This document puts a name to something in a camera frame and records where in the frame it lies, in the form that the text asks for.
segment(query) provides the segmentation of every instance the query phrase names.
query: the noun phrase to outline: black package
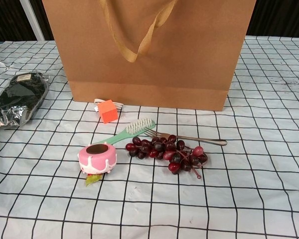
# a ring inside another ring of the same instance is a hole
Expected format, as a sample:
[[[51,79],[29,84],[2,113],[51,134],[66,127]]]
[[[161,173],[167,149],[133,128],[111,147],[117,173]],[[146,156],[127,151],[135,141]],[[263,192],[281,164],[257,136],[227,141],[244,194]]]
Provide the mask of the black package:
[[[47,78],[38,72],[14,76],[0,95],[0,128],[24,125],[43,102]]]

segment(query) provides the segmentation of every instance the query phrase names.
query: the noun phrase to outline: fork handle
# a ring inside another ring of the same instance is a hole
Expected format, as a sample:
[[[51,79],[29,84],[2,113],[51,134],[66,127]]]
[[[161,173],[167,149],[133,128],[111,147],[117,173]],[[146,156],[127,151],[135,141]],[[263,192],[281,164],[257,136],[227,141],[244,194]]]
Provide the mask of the fork handle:
[[[187,137],[187,136],[177,136],[177,138],[196,140],[196,141],[211,143],[211,144],[220,145],[220,146],[225,146],[227,144],[227,141],[225,141],[223,139],[194,138],[194,137]]]

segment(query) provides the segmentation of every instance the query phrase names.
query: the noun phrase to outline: tablecloth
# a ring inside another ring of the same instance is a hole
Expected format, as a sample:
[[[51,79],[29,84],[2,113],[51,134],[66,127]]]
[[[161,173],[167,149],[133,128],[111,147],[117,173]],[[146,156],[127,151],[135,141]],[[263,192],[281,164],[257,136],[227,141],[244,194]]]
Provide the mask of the tablecloth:
[[[31,121],[0,130],[0,238],[299,238],[299,38],[246,36],[221,112],[124,106],[103,124],[73,101],[54,41],[0,45],[0,93],[32,70],[50,88]],[[78,151],[145,117],[228,145],[201,144],[199,180],[129,157],[123,140],[117,166],[86,187]]]

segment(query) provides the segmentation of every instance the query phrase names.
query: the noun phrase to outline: label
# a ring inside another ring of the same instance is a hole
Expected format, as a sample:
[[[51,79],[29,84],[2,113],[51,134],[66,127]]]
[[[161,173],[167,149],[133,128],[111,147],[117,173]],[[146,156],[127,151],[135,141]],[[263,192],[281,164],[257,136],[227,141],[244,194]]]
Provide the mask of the label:
[[[16,79],[17,82],[19,82],[19,81],[28,81],[28,80],[31,80],[31,74],[18,76],[18,78]]]

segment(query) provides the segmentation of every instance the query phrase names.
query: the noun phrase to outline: silver fork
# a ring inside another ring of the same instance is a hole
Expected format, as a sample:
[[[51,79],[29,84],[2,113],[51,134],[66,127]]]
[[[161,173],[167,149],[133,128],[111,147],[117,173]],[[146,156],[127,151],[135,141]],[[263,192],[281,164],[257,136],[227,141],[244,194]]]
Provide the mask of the silver fork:
[[[170,136],[169,133],[157,132],[157,131],[152,130],[150,128],[146,128],[146,130],[147,131],[144,134],[147,135],[147,136],[149,136],[149,137],[151,137],[151,138],[153,138],[153,137],[164,137],[164,138],[168,138]],[[201,141],[201,142],[205,142],[205,143],[211,143],[211,144],[220,145],[220,146],[225,146],[227,144],[227,141],[225,141],[223,139],[194,138],[194,137],[179,136],[179,135],[176,135],[176,138],[196,140],[196,141]]]

